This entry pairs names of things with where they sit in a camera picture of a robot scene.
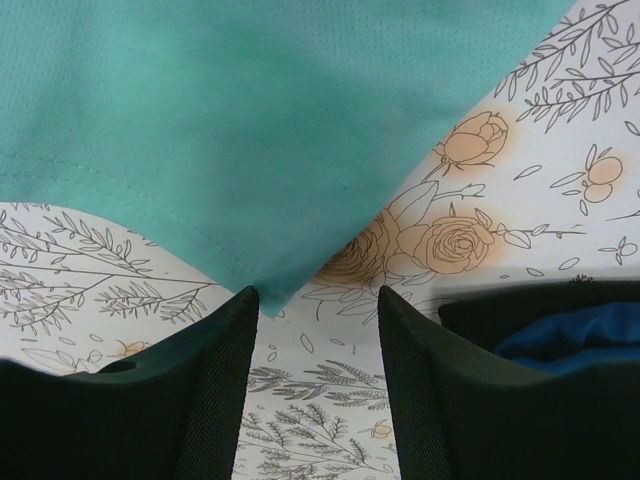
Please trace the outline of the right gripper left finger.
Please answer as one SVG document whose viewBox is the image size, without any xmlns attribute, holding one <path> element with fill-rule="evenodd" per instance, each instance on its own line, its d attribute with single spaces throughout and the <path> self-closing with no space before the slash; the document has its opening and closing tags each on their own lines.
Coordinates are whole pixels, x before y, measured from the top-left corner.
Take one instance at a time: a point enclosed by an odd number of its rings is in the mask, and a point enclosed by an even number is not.
<svg viewBox="0 0 640 480">
<path fill-rule="evenodd" d="M 248 287 L 96 373 L 1 363 L 5 479 L 228 479 L 259 318 Z"/>
</svg>

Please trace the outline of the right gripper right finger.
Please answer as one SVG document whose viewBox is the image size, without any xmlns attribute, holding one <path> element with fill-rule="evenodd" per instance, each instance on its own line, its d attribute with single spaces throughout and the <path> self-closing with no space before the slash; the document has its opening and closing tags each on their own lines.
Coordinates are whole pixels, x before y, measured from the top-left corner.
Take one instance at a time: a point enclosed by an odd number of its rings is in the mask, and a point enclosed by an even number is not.
<svg viewBox="0 0 640 480">
<path fill-rule="evenodd" d="M 635 479 L 639 362 L 548 373 L 496 354 L 551 313 L 635 301 L 635 285 L 537 285 L 426 318 L 389 287 L 378 327 L 405 479 Z"/>
</svg>

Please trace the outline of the turquoise t shirt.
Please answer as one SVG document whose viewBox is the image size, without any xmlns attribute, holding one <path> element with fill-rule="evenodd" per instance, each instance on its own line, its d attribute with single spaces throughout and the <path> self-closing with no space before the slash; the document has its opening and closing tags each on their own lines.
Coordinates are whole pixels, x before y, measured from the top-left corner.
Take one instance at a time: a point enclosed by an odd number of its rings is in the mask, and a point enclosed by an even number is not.
<svg viewBox="0 0 640 480">
<path fill-rule="evenodd" d="M 1 197 L 277 313 L 568 1 L 5 1 Z"/>
</svg>

